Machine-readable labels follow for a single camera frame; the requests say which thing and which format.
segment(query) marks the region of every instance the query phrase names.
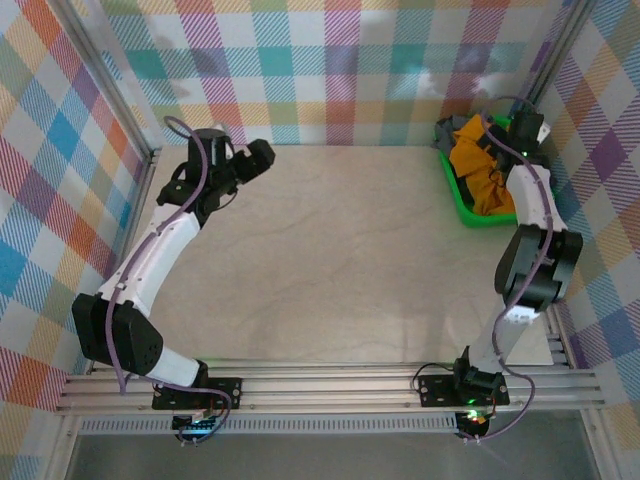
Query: vent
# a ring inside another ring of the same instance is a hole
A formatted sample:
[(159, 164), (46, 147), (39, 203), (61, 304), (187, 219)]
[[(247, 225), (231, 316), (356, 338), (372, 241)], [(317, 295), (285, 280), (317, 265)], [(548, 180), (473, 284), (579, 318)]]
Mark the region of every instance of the vent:
[[(197, 428), (193, 433), (205, 433)], [(452, 433), (457, 431), (454, 413), (352, 414), (352, 415), (255, 415), (234, 414), (220, 433), (233, 434), (349, 434), (349, 433)], [(139, 415), (85, 417), (81, 435), (157, 435), (174, 433), (171, 417)]]

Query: beige table surface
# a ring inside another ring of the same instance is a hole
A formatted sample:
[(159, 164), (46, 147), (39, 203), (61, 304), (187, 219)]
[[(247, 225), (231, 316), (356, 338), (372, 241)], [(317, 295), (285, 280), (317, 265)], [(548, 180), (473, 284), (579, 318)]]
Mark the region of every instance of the beige table surface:
[[(493, 275), (514, 227), (471, 230), (436, 151), (275, 147), (184, 250), (152, 323), (197, 358), (453, 361), (490, 320)], [(158, 160), (138, 235), (186, 147)], [(544, 326), (509, 357), (550, 364)]]

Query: yellow cloth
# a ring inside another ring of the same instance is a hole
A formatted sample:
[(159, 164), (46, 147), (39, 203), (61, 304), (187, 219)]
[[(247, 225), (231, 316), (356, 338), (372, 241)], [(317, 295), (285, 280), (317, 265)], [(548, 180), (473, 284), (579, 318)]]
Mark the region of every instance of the yellow cloth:
[(467, 181), (475, 202), (473, 213), (483, 216), (515, 213), (511, 195), (501, 186), (503, 177), (494, 171), (496, 160), (476, 143), (482, 135), (482, 119), (480, 115), (474, 115), (462, 129), (453, 133), (456, 146), (451, 150), (449, 160), (456, 176)]

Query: plaid wallpaper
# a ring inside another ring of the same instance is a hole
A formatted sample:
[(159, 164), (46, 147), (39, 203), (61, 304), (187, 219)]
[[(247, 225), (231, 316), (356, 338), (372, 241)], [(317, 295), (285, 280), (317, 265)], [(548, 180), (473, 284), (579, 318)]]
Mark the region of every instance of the plaid wallpaper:
[(542, 101), (558, 208), (584, 236), (560, 313), (640, 478), (640, 1), (600, 1)]
[(531, 93), (531, 87), (533, 87), (533, 83), (536, 80), (536, 76), (542, 66), (546, 63), (549, 55), (552, 53), (553, 47), (558, 40), (558, 37), (562, 33), (562, 28), (564, 26), (565, 21), (568, 19), (571, 7), (574, 2), (578, 0), (562, 0), (562, 4), (560, 9), (556, 13), (555, 18), (553, 19), (553, 23), (551, 27), (547, 31), (547, 34), (544, 37), (544, 41), (538, 50), (538, 53), (535, 56), (535, 59), (531, 63), (531, 67), (529, 68), (529, 73), (527, 74), (526, 80), (523, 82), (522, 87), (520, 88), (520, 92), (518, 95), (524, 98), (528, 98)]
[(517, 93), (564, 18), (549, 32), (545, 12), (562, 3), (566, 14), (571, 1), (73, 3), (139, 118), (91, 5), (102, 6), (151, 122), (166, 114), (195, 126), (222, 121), (238, 143), (425, 145), (440, 117)]
[(31, 479), (142, 160), (45, 1), (0, 10), (0, 478)]

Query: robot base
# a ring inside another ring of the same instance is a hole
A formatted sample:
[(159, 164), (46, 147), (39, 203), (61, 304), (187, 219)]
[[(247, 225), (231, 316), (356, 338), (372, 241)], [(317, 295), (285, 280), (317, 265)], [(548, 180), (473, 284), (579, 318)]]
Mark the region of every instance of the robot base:
[[(215, 388), (222, 390), (231, 397), (232, 410), (240, 408), (242, 395), (242, 378), (207, 378), (206, 383), (198, 385), (200, 388)], [(222, 397), (210, 393), (192, 393), (162, 387), (155, 390), (153, 410), (220, 410), (229, 408)]]
[[(455, 388), (453, 375), (421, 375), (418, 377), (418, 391), (422, 407), (491, 407), (491, 396), (463, 396)], [(504, 377), (493, 395), (496, 405), (509, 405), (509, 392)]]

